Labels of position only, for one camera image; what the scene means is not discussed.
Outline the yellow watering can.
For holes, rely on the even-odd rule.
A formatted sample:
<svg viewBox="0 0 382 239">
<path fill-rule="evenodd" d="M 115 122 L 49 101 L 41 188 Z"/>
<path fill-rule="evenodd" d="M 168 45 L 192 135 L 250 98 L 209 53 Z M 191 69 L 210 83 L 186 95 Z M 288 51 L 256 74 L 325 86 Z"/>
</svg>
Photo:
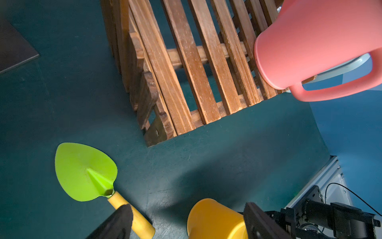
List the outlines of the yellow watering can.
<svg viewBox="0 0 382 239">
<path fill-rule="evenodd" d="M 243 215 L 209 198 L 192 207 L 187 232 L 190 239 L 248 238 Z"/>
</svg>

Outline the pink watering can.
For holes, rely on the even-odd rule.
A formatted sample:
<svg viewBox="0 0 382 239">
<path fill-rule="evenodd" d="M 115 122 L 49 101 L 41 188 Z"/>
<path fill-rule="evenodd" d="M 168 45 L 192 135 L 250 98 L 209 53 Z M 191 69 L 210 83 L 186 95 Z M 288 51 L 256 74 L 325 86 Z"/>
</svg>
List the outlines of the pink watering can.
<svg viewBox="0 0 382 239">
<path fill-rule="evenodd" d="M 359 79 L 307 91 L 302 82 L 369 54 L 373 68 Z M 290 89 L 303 102 L 338 99 L 382 82 L 381 1 L 285 1 L 276 21 L 256 39 L 254 55 L 263 79 Z"/>
</svg>

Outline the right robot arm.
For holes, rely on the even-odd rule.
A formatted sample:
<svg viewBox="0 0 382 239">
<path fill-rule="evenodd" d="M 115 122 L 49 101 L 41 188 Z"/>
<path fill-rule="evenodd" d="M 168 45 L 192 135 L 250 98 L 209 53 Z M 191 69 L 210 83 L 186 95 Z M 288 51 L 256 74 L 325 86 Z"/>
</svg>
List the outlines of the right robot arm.
<svg viewBox="0 0 382 239">
<path fill-rule="evenodd" d="M 380 239 L 382 218 L 342 204 L 325 204 L 318 186 L 312 186 L 295 204 L 267 211 L 293 239 Z"/>
</svg>

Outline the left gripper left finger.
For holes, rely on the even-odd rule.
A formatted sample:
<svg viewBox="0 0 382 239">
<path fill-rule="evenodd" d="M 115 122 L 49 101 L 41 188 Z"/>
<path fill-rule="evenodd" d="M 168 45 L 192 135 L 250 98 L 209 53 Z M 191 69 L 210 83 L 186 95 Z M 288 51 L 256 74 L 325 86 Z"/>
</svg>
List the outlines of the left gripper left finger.
<svg viewBox="0 0 382 239">
<path fill-rule="evenodd" d="M 86 239 L 129 239 L 133 213 L 129 204 L 119 207 Z"/>
</svg>

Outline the brown wooden slatted shelf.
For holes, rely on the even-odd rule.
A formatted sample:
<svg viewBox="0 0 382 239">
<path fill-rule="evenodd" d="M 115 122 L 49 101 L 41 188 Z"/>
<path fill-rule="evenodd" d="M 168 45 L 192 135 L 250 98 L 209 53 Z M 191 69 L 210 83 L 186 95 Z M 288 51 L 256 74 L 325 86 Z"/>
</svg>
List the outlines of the brown wooden slatted shelf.
<svg viewBox="0 0 382 239">
<path fill-rule="evenodd" d="M 147 146 L 281 94 L 260 76 L 256 38 L 282 1 L 101 1 L 106 35 Z"/>
</svg>

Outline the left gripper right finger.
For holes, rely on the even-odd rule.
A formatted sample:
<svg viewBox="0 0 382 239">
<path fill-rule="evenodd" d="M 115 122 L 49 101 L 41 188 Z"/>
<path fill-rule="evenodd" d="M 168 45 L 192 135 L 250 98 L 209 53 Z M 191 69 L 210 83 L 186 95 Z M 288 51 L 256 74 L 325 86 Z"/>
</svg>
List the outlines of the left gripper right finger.
<svg viewBox="0 0 382 239">
<path fill-rule="evenodd" d="M 245 204 L 243 218 L 249 239 L 290 239 L 291 236 L 255 203 Z"/>
</svg>

